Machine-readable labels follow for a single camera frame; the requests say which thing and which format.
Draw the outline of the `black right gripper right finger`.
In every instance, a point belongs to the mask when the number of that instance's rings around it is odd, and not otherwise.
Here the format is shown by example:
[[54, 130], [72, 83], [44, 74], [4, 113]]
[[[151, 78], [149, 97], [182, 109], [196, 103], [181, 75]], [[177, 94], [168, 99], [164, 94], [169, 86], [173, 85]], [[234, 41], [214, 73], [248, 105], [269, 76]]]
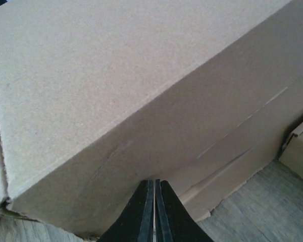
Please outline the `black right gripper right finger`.
[[166, 180], [155, 186], [156, 241], [212, 241], [191, 218]]

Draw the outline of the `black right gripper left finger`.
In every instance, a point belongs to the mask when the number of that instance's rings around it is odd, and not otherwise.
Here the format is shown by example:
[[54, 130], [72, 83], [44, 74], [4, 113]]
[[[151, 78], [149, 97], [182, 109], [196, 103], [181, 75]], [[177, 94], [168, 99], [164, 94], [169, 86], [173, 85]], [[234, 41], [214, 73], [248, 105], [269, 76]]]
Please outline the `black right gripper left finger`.
[[153, 222], [154, 182], [152, 180], [143, 180], [118, 219], [98, 241], [153, 241]]

